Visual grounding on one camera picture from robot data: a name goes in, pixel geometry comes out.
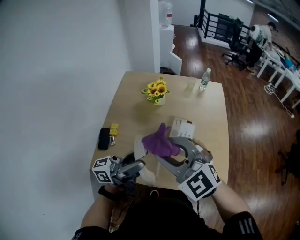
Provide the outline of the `person's left hand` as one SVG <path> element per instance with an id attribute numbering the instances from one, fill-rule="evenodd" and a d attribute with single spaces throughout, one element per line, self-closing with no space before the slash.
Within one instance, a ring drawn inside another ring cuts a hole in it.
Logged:
<path id="1" fill-rule="evenodd" d="M 126 193 L 123 187 L 114 184 L 106 184 L 104 185 L 104 189 L 113 195 L 124 195 Z"/>

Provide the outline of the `person's right hand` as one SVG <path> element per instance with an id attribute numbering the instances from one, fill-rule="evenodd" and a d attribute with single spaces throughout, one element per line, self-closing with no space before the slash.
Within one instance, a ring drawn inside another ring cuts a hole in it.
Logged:
<path id="1" fill-rule="evenodd" d="M 212 163 L 213 155 L 209 150 L 207 150 L 206 146 L 200 140 L 197 140 L 195 138 L 193 138 L 192 140 L 196 148 L 202 155 L 202 161 L 205 163 Z"/>

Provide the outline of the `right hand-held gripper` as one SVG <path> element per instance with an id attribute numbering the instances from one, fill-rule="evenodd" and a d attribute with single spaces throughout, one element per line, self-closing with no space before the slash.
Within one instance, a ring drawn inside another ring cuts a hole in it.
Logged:
<path id="1" fill-rule="evenodd" d="M 199 149 L 189 138 L 169 137 L 168 140 L 179 148 L 179 154 L 156 156 L 156 159 L 176 176 L 179 190 L 194 201 L 210 196 L 222 182 L 213 161 L 203 162 Z"/>

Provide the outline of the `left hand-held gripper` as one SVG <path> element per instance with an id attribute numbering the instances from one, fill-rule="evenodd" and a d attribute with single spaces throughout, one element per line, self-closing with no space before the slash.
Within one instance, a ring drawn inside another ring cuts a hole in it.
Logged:
<path id="1" fill-rule="evenodd" d="M 136 187 L 138 172 L 145 167 L 145 162 L 135 160 L 134 152 L 123 157 L 107 156 L 95 161 L 92 171 L 101 184 L 114 184 L 131 193 Z"/>

